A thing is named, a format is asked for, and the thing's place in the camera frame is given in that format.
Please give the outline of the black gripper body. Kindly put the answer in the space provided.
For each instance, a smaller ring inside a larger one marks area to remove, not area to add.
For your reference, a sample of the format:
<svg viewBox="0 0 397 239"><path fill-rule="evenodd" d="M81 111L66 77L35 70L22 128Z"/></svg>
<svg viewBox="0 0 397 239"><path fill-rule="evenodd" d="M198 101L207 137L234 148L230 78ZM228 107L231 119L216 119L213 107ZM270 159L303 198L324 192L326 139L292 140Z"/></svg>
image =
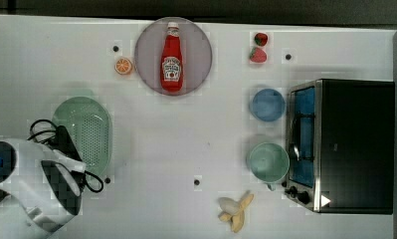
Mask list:
<svg viewBox="0 0 397 239"><path fill-rule="evenodd" d="M59 125L56 129L56 134L52 137L49 143L51 149L60 151L66 157L81 161L81 157L69 135L67 129L63 125Z"/></svg>

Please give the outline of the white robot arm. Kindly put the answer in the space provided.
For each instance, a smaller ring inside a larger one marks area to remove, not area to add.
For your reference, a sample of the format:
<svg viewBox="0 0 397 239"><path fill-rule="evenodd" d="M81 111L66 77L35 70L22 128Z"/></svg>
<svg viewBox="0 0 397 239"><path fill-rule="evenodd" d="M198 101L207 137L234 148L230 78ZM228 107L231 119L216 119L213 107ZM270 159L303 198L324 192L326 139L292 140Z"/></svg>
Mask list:
<svg viewBox="0 0 397 239"><path fill-rule="evenodd" d="M0 139L0 239L48 239L79 215L85 172L61 125L44 143Z"/></svg>

